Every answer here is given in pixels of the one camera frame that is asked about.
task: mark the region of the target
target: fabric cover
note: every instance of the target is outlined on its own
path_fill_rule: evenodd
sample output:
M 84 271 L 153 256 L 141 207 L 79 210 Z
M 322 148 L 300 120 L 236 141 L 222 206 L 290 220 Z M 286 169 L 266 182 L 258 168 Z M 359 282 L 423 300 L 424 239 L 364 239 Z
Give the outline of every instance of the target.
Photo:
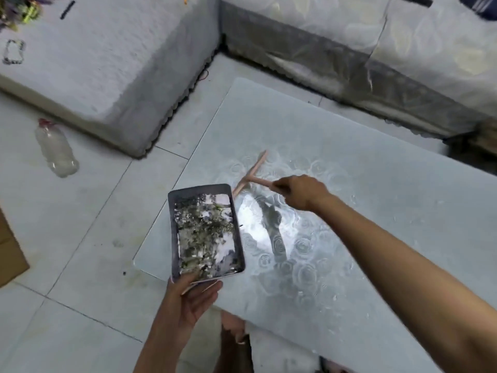
M 497 117 L 497 25 L 459 0 L 222 0 L 233 52 L 417 130 Z
M 0 88 L 141 156 L 216 49 L 219 1 L 76 0 L 61 20 L 58 0 L 0 33 L 0 47 L 26 42 Z

